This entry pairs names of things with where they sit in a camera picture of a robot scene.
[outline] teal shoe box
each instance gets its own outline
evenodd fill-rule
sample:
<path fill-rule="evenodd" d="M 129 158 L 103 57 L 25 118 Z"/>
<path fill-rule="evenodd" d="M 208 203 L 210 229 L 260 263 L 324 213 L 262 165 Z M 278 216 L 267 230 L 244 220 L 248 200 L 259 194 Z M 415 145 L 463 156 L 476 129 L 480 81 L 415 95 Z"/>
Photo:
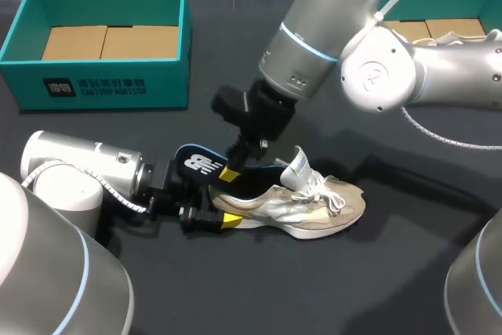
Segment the teal shoe box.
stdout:
<path fill-rule="evenodd" d="M 176 56 L 42 60 L 53 27 L 170 26 Z M 187 0 L 23 0 L 0 50 L 0 72 L 24 110 L 186 107 Z"/>

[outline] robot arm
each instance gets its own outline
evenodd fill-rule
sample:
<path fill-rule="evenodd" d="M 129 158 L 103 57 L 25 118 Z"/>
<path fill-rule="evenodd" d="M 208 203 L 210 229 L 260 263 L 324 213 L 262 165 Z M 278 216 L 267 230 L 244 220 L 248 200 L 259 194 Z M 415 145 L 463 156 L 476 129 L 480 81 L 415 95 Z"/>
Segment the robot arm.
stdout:
<path fill-rule="evenodd" d="M 340 80 L 364 111 L 427 104 L 497 109 L 501 48 L 498 41 L 411 45 L 379 26 L 342 62 Z"/>
<path fill-rule="evenodd" d="M 288 125 L 295 103 L 314 96 L 336 64 L 347 98 L 364 111 L 499 107 L 502 42 L 409 44 L 380 24 L 388 10 L 378 11 L 380 1 L 294 1 L 259 62 L 263 78 L 248 92 L 224 86 L 213 99 L 213 110 L 241 130 L 227 151 L 230 169 L 260 158 L 266 140 L 277 140 Z"/>

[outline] shoe sole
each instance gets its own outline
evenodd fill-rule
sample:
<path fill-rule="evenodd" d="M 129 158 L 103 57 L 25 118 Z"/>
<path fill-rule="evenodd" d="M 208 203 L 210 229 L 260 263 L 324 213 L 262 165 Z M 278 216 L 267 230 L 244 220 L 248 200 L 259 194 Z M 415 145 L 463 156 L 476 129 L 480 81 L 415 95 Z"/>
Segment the shoe sole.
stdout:
<path fill-rule="evenodd" d="M 276 227 L 282 229 L 283 231 L 292 235 L 295 239 L 320 239 L 321 237 L 326 237 L 328 235 L 334 235 L 339 231 L 343 231 L 345 228 L 350 227 L 353 223 L 361 218 L 362 214 L 359 217 L 356 217 L 350 223 L 346 223 L 344 225 L 340 225 L 339 227 L 329 228 L 329 229 L 299 229 L 295 228 L 293 225 L 288 224 L 280 224 L 275 223 L 274 221 L 258 221 L 258 220 L 249 220 L 242 219 L 242 222 L 235 227 L 236 229 L 254 229 L 259 227 Z"/>

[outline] shoelace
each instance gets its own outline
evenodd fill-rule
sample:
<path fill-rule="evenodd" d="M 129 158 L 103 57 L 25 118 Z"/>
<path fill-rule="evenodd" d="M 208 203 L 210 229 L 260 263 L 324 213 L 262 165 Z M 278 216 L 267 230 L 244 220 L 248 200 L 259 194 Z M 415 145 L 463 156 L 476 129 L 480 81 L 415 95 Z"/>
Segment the shoelace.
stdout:
<path fill-rule="evenodd" d="M 341 214 L 342 208 L 345 207 L 345 199 L 339 196 L 336 192 L 328 190 L 326 181 L 328 178 L 322 176 L 320 172 L 312 171 L 312 177 L 307 182 L 307 192 L 299 192 L 300 195 L 292 197 L 294 202 L 302 204 L 317 203 L 323 200 L 328 209 L 328 215 L 335 217 Z"/>

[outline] open box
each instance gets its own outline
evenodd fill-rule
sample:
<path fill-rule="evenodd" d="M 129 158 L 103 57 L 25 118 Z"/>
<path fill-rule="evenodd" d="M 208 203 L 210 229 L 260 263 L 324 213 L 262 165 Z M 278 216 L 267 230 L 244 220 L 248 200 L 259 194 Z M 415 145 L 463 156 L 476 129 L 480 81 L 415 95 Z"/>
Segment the open box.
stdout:
<path fill-rule="evenodd" d="M 110 40 L 107 30 L 113 28 L 115 34 L 110 35 L 120 43 L 127 39 L 121 33 L 137 34 L 139 28 L 140 34 L 126 46 L 133 51 L 141 50 L 137 44 L 145 39 L 158 42 L 158 30 L 170 27 L 176 33 L 166 37 L 166 44 L 174 45 L 165 56 L 150 51 L 141 57 L 117 56 L 125 48 L 115 46 L 115 55 L 102 57 L 102 46 L 98 55 L 93 47 L 85 59 L 42 59 L 54 37 L 51 31 L 84 26 L 94 34 L 63 35 L 60 42 L 90 44 L 102 38 L 104 44 Z M 99 27 L 104 32 L 96 33 Z M 187 0 L 23 0 L 0 50 L 0 72 L 24 110 L 186 107 L 190 46 Z"/>

